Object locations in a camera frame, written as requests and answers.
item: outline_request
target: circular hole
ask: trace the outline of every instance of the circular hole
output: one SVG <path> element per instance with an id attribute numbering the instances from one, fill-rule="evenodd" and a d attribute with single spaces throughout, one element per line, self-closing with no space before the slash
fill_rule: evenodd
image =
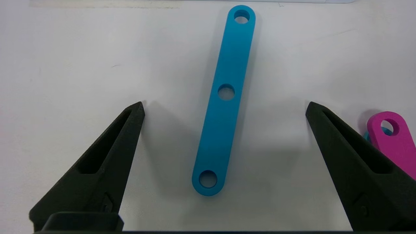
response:
<path id="1" fill-rule="evenodd" d="M 245 24 L 250 20 L 250 14 L 246 10 L 238 10 L 234 13 L 234 19 L 239 24 Z"/>
<path id="2" fill-rule="evenodd" d="M 205 188 L 212 188 L 217 184 L 217 175 L 210 170 L 204 171 L 199 175 L 199 183 Z"/>
<path id="3" fill-rule="evenodd" d="M 233 99 L 234 95 L 234 87 L 229 84 L 223 84 L 218 88 L 218 96 L 224 101 Z"/>
<path id="4" fill-rule="evenodd" d="M 381 129 L 383 130 L 384 134 L 391 136 L 393 135 L 394 128 L 391 123 L 389 123 L 387 120 L 383 120 L 381 122 Z"/>

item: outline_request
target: pink link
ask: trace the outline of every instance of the pink link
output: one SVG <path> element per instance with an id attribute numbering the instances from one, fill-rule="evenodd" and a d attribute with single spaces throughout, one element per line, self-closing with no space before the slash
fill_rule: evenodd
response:
<path id="1" fill-rule="evenodd" d="M 386 135 L 381 129 L 383 120 L 393 126 L 391 136 Z M 368 120 L 367 129 L 372 144 L 416 180 L 416 146 L 403 117 L 390 111 L 381 112 Z"/>

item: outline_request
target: white background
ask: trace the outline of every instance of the white background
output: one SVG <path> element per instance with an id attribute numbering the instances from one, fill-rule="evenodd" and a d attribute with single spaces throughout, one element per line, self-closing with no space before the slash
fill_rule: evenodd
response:
<path id="1" fill-rule="evenodd" d="M 127 106 L 145 123 L 124 230 L 351 229 L 305 119 L 363 133 L 390 110 L 416 132 L 416 1 L 247 2 L 255 35 L 223 190 L 191 174 L 228 10 L 238 2 L 42 8 L 0 2 L 0 228 L 28 212 Z"/>

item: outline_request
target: blue plastic link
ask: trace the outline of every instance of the blue plastic link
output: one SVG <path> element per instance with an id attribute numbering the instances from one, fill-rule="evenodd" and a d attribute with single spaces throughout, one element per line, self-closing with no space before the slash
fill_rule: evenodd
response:
<path id="1" fill-rule="evenodd" d="M 238 23 L 236 18 L 241 17 L 248 21 Z M 228 13 L 192 175 L 193 187 L 205 196 L 217 194 L 224 186 L 255 22 L 254 11 L 248 6 L 235 6 Z M 234 96 L 220 98 L 222 89 L 234 92 Z M 216 177 L 215 185 L 203 186 L 200 177 L 204 174 Z"/>

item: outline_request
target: screw hole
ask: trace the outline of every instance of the screw hole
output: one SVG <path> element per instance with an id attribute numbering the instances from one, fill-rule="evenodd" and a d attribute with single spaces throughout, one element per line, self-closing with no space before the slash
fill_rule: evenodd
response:
<path id="1" fill-rule="evenodd" d="M 250 14 L 246 10 L 238 10 L 234 13 L 234 20 L 239 24 L 245 24 L 250 20 Z"/>
<path id="2" fill-rule="evenodd" d="M 199 175 L 199 183 L 205 188 L 212 188 L 217 184 L 217 175 L 210 170 L 203 171 Z"/>
<path id="3" fill-rule="evenodd" d="M 234 98 L 234 87 L 229 84 L 223 84 L 218 88 L 218 96 L 224 100 L 229 101 Z"/>
<path id="4" fill-rule="evenodd" d="M 386 119 L 381 122 L 381 129 L 388 136 L 395 136 L 399 133 L 399 125 L 392 119 Z"/>

